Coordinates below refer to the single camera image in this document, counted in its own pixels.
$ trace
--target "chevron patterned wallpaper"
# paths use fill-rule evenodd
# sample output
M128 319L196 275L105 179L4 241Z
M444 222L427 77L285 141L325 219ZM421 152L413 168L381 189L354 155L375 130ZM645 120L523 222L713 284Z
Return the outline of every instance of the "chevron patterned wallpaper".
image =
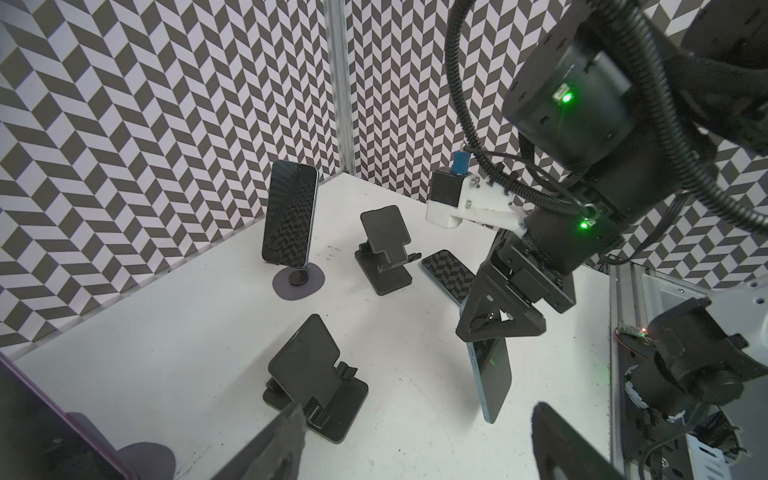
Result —
M461 60L465 95L486 147L517 149L516 129L502 117L504 95L566 3L475 3L463 31ZM703 4L703 0L662 0L648 2L646 12L679 44ZM426 200L429 172L447 165L464 139L442 67L450 5L450 0L352 0L346 6L358 175L421 201ZM714 140L719 145L720 184L745 204L768 212L768 159L750 157L728 141ZM541 152L537 159L550 173L564 173ZM515 169L523 181L534 184L527 171ZM626 242L614 253L634 252L664 209L652 210L629 229ZM768 243L708 217L695 202L662 242L637 261L702 286L725 288L768 273Z
M338 168L321 0L0 3L0 348L264 212L270 163Z

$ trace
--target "blue smartphone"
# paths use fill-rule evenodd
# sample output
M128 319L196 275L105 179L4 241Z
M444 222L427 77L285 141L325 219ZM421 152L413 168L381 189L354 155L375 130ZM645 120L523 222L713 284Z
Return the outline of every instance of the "blue smartphone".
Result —
M447 250L440 250L426 257L422 260L422 268L444 292L456 301L461 314L475 274ZM471 342L467 343L467 350L480 397L483 418L486 422L493 423L512 385L507 342L503 338Z

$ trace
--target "geometric wallpaper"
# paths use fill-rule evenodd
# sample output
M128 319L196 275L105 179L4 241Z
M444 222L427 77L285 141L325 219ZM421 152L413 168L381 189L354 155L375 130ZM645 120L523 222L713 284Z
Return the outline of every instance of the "geometric wallpaper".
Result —
M469 110L487 148L517 150L517 130L502 117L502 102L515 73L561 17L565 3L478 0L469 14L459 60ZM652 21L679 44L705 2L644 4ZM358 175L421 201L426 200L430 172L448 165L451 152L464 142L442 64L450 5L452 0L352 0L346 5ZM719 185L747 206L768 213L768 159L713 140L719 151ZM540 151L537 161L555 176L567 173ZM513 168L522 181L535 185L521 165ZM698 201L691 203L668 235L636 262L707 288L726 288L768 273L765 237L749 235L708 216ZM634 252L665 208L657 206L628 229L613 254Z
M0 3L0 348L339 168L322 0Z

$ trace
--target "white table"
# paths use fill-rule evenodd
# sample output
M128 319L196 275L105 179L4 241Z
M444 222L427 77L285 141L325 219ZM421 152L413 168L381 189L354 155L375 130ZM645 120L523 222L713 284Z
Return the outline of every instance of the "white table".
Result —
M32 351L17 364L67 411L83 412L116 448L158 442L176 478L208 479L276 414L261 399L272 356L312 313L359 368L369 394L340 445L306 435L301 478L538 478L531 413L552 405L602 455L609 453L608 276L574 273L578 304L548 331L508 339L512 388L494 425L483 421L458 307L421 271L377 296L353 253L359 215L395 204L409 253L451 250L477 270L494 232L471 222L443 230L425 205L342 174L319 189L311 261L326 284L281 300L281 267L261 259L263 222Z

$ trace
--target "empty phone stand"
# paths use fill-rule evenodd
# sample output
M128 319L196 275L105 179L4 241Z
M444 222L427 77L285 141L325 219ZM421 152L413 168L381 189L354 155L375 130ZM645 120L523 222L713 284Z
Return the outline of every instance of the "empty phone stand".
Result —
M344 362L334 366L338 358L339 347L325 323L319 315L310 316L270 361L264 401L278 410L302 404L307 426L341 443L368 385L355 378L357 369Z
M406 253L411 243L406 223L396 205L370 210L360 214L362 228L368 241L355 252L357 263L379 295L386 295L408 286L413 281L403 266L422 257L420 253Z

